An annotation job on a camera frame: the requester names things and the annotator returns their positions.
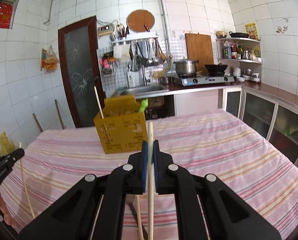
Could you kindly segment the wooden chopstick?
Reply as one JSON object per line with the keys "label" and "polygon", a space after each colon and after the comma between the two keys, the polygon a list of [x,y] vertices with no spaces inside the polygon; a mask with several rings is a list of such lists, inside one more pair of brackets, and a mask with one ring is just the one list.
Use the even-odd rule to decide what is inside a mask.
{"label": "wooden chopstick", "polygon": [[148,239],[154,240],[153,122],[148,123]]}
{"label": "wooden chopstick", "polygon": [[95,96],[96,96],[96,100],[97,100],[97,105],[98,105],[98,108],[99,108],[99,112],[100,112],[101,118],[104,119],[104,115],[103,115],[103,112],[102,112],[102,107],[101,107],[101,103],[100,103],[100,99],[99,99],[99,95],[98,95],[96,86],[94,86],[94,92],[95,92]]}
{"label": "wooden chopstick", "polygon": [[137,205],[137,221],[138,221],[138,232],[139,232],[139,239],[144,240],[143,229],[142,229],[142,221],[141,221],[141,211],[140,211],[140,199],[139,195],[135,196],[136,205]]}
{"label": "wooden chopstick", "polygon": [[35,212],[32,208],[32,204],[31,204],[31,201],[30,201],[30,197],[29,197],[29,193],[28,193],[28,188],[27,188],[27,184],[25,182],[25,177],[24,177],[24,168],[23,168],[23,162],[22,162],[22,157],[20,159],[20,172],[21,172],[21,176],[22,176],[22,182],[23,182],[23,188],[24,188],[24,192],[25,192],[25,196],[26,196],[26,200],[28,202],[28,206],[29,206],[29,209],[30,209],[30,213],[33,217],[33,219],[36,218],[35,216]]}

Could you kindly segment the yellow plastic utensil holder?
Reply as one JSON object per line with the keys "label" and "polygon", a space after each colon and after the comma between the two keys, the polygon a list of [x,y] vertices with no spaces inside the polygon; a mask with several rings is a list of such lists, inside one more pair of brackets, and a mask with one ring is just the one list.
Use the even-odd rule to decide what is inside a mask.
{"label": "yellow plastic utensil holder", "polygon": [[105,107],[94,117],[94,124],[106,154],[137,152],[147,140],[144,113],[134,95],[105,100]]}

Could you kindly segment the green plastic utensil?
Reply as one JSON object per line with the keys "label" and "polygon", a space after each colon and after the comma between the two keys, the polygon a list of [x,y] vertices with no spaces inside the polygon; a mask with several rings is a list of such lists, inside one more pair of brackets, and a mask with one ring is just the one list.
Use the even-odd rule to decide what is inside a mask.
{"label": "green plastic utensil", "polygon": [[142,99],[138,112],[144,113],[147,107],[148,107],[148,98]]}

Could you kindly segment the counter cabinet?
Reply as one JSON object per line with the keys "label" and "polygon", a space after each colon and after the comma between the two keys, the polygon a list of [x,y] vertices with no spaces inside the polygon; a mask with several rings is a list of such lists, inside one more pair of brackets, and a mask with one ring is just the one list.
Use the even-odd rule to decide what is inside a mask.
{"label": "counter cabinet", "polygon": [[221,108],[257,131],[298,167],[298,96],[252,82],[142,87],[136,99],[171,95],[174,114]]}

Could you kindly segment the dark wooden door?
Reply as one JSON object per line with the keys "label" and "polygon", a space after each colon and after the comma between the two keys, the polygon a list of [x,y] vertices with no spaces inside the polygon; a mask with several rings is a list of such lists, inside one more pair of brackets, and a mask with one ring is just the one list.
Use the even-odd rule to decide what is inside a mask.
{"label": "dark wooden door", "polygon": [[96,17],[72,23],[58,30],[60,69],[66,100],[77,128],[94,126],[99,113],[94,86],[104,106],[99,60],[97,56]]}

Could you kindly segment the gas stove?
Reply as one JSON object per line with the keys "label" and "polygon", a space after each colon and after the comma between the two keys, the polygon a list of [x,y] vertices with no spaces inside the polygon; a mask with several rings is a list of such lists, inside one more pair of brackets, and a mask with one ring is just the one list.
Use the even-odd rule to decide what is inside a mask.
{"label": "gas stove", "polygon": [[233,83],[235,79],[232,76],[174,76],[173,82],[183,87],[189,87]]}

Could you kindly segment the black wok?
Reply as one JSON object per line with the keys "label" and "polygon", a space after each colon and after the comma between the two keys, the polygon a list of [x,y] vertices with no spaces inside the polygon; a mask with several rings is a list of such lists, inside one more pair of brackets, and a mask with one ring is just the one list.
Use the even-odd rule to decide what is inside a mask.
{"label": "black wok", "polygon": [[205,64],[206,70],[208,71],[209,76],[224,76],[226,69],[228,68],[227,64]]}

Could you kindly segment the white soap bottle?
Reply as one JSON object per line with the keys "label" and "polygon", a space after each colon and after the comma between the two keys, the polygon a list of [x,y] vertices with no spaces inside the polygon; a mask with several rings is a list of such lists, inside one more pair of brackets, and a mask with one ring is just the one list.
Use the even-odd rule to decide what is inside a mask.
{"label": "white soap bottle", "polygon": [[137,75],[136,72],[128,71],[127,72],[127,78],[128,78],[129,88],[137,87],[138,75]]}

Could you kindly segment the white corner shelf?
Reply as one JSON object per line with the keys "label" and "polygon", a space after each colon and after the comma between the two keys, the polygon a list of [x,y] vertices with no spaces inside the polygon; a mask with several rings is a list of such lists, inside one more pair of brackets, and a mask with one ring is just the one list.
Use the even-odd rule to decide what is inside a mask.
{"label": "white corner shelf", "polygon": [[262,55],[258,40],[243,37],[216,39],[218,63],[227,66],[225,74],[235,80],[261,82]]}

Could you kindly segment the rectangular wooden cutting board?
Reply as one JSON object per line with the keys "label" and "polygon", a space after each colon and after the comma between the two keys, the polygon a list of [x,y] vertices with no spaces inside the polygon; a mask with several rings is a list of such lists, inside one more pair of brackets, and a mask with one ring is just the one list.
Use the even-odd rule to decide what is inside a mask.
{"label": "rectangular wooden cutting board", "polygon": [[207,72],[205,65],[214,64],[210,35],[185,34],[188,59],[198,61],[197,72]]}

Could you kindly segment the hanging utensil rack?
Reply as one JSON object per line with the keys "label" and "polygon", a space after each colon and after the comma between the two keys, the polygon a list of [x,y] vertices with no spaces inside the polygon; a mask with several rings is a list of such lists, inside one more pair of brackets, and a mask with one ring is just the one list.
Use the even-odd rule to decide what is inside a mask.
{"label": "hanging utensil rack", "polygon": [[163,64],[166,56],[161,50],[158,34],[143,32],[127,34],[111,41],[113,57],[119,63],[128,63],[131,70]]}

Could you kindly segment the round wooden board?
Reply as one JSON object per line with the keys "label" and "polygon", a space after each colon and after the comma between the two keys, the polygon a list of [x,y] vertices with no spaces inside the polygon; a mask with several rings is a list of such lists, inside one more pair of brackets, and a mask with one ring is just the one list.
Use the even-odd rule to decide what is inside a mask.
{"label": "round wooden board", "polygon": [[127,16],[126,23],[133,32],[149,32],[155,24],[155,18],[147,10],[135,10]]}

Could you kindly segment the wooden stick against wall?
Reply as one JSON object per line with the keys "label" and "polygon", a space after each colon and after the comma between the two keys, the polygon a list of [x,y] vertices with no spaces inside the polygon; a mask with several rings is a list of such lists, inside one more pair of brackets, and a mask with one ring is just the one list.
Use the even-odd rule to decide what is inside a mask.
{"label": "wooden stick against wall", "polygon": [[65,129],[65,125],[64,125],[63,120],[62,120],[62,117],[61,117],[61,113],[60,113],[60,108],[59,108],[59,105],[58,105],[58,101],[56,99],[55,99],[55,106],[56,106],[58,118],[59,118],[59,121],[60,121],[60,124],[61,124],[61,128],[62,129]]}
{"label": "wooden stick against wall", "polygon": [[39,129],[40,132],[42,133],[42,132],[43,132],[43,129],[42,129],[42,127],[41,127],[41,125],[40,125],[40,123],[39,123],[39,121],[38,121],[38,119],[37,119],[37,116],[35,115],[35,113],[33,113],[32,116],[33,116],[33,118],[34,118],[34,121],[35,121],[35,123],[36,123],[38,129]]}

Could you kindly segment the orange bag on wall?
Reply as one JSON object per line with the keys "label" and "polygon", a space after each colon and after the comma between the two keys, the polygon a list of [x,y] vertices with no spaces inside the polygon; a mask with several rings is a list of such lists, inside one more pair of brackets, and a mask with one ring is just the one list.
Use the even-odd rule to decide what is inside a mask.
{"label": "orange bag on wall", "polygon": [[59,59],[52,46],[42,49],[41,52],[41,71],[54,72],[59,64]]}

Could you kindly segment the yellow wall poster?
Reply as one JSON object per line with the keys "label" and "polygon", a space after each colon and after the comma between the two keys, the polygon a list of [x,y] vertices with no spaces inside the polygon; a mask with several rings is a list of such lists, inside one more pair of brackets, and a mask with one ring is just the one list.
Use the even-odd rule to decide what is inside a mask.
{"label": "yellow wall poster", "polygon": [[248,37],[252,40],[259,40],[259,36],[258,36],[258,32],[257,32],[257,27],[256,27],[256,23],[252,22],[252,23],[247,23],[244,25],[246,34],[248,34]]}

